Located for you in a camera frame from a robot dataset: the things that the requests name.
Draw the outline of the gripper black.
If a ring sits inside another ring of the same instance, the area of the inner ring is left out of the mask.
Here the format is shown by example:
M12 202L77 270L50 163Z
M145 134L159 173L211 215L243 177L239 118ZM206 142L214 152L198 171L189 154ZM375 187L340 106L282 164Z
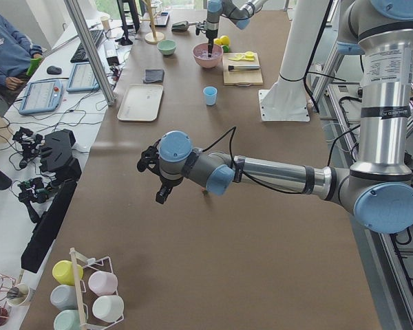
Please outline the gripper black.
M164 178L164 176L160 172L158 152L159 143L160 140L157 140L154 144L148 146L148 148L141 153L136 167L140 173L143 173L148 169L153 174L159 176L162 186L156 193L156 202L158 202L159 204L164 204L168 196L171 194L175 183L169 179Z
M213 53L213 39L218 37L219 23L212 23L208 21L197 22L195 25L195 34L198 36L201 32L206 34L208 38L208 58Z

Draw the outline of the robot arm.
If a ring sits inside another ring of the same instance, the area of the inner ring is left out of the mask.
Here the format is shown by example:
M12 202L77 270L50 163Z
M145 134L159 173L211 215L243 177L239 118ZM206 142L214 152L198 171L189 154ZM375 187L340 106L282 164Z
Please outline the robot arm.
M338 39L365 54L361 85L359 154L350 168L297 166L232 153L208 152L181 131L164 134L143 151L139 171L159 176L156 201L190 179L222 195L249 179L286 194L317 195L344 207L371 231L394 234L413 224L412 171L405 165L405 135L413 67L413 1L349 1L342 6Z
M243 30L250 23L251 17L261 10L266 0L249 0L240 8L231 0L207 1L206 19L196 23L195 33L204 32L207 42L207 54L210 58L213 53L214 39L218 37L220 17L232 21L239 29Z

